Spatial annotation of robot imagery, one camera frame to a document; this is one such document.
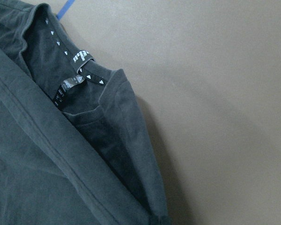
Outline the black graphic t-shirt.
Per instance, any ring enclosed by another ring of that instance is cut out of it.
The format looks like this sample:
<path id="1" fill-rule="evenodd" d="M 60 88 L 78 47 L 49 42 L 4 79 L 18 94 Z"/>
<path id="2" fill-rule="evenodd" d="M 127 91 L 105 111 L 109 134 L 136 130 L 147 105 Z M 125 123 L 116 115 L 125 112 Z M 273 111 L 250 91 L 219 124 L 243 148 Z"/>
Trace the black graphic t-shirt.
<path id="1" fill-rule="evenodd" d="M 169 225 L 123 70 L 98 65 L 48 4 L 0 0 L 0 225 Z"/>

